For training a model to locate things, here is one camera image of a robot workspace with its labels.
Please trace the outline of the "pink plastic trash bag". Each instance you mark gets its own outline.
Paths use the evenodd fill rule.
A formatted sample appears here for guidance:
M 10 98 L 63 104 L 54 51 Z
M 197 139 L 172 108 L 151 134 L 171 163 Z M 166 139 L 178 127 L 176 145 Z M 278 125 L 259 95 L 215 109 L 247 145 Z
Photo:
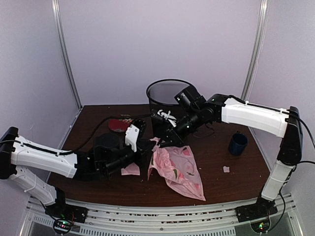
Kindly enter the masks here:
M 168 187 L 184 197 L 206 201 L 203 184 L 190 146 L 160 147 L 152 149 L 148 177 L 152 170 L 165 179 Z

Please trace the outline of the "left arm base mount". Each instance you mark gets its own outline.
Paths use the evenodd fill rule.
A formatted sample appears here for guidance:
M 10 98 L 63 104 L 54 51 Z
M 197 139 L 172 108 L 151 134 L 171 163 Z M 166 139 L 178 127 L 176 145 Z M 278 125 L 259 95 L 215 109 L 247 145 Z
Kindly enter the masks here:
M 65 204 L 61 206 L 46 206 L 41 203 L 45 214 L 53 220 L 52 229 L 57 235 L 64 236 L 74 227 L 75 223 L 85 223 L 88 209 L 86 207 Z

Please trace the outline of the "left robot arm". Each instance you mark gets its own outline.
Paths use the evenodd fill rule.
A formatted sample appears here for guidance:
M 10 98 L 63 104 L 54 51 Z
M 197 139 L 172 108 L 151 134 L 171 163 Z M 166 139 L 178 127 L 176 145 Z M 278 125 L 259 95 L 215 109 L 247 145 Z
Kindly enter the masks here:
M 45 184 L 32 173 L 34 167 L 80 181 L 99 180 L 135 164 L 141 168 L 144 158 L 156 142 L 141 138 L 142 130 L 131 125 L 120 143 L 117 135 L 103 134 L 94 139 L 87 151 L 66 151 L 33 143 L 10 127 L 0 139 L 0 177 L 11 179 L 30 195 L 40 200 L 59 218 L 67 218 L 71 208 L 62 190 Z

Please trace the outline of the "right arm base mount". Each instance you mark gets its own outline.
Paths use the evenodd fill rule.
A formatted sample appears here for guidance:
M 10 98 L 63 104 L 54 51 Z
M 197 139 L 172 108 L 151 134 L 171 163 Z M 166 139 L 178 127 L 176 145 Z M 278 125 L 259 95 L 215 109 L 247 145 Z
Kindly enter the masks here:
M 267 233 L 271 229 L 270 216 L 278 212 L 274 203 L 271 205 L 254 203 L 235 208 L 239 223 L 249 222 L 251 229 L 258 234 Z

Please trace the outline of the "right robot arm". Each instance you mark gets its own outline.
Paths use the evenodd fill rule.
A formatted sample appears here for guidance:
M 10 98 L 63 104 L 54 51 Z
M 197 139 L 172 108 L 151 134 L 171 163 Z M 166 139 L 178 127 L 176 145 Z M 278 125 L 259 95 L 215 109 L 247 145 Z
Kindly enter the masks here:
M 293 106 L 289 109 L 265 107 L 223 94 L 215 94 L 206 100 L 194 86 L 184 88 L 174 98 L 187 114 L 166 129 L 162 143 L 165 147 L 184 146 L 183 139 L 187 135 L 212 122 L 239 124 L 282 139 L 277 160 L 252 206 L 255 216 L 264 216 L 294 167 L 302 163 L 302 129 L 307 125 L 300 119 L 298 109 Z

